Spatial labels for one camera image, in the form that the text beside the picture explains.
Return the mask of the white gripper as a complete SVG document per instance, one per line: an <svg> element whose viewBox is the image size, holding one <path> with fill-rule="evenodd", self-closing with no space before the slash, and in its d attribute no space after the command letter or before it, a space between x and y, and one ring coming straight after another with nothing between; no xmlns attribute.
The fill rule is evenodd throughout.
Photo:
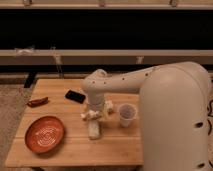
<svg viewBox="0 0 213 171"><path fill-rule="evenodd" d="M98 111L101 115L105 115L106 112L108 114L111 114L114 111L114 104L110 100L106 102L102 101L98 104L87 103L87 110ZM81 118L84 121L98 119L100 117L100 114L98 112L83 113L81 114Z"/></svg>

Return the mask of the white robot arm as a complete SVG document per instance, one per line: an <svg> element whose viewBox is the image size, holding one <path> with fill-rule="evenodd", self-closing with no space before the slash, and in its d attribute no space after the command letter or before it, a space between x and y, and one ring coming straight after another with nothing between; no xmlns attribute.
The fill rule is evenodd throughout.
<svg viewBox="0 0 213 171"><path fill-rule="evenodd" d="M110 76L102 69L82 82L88 107L101 110L107 93L139 96L143 171L210 171L208 71L195 62L149 67Z"/></svg>

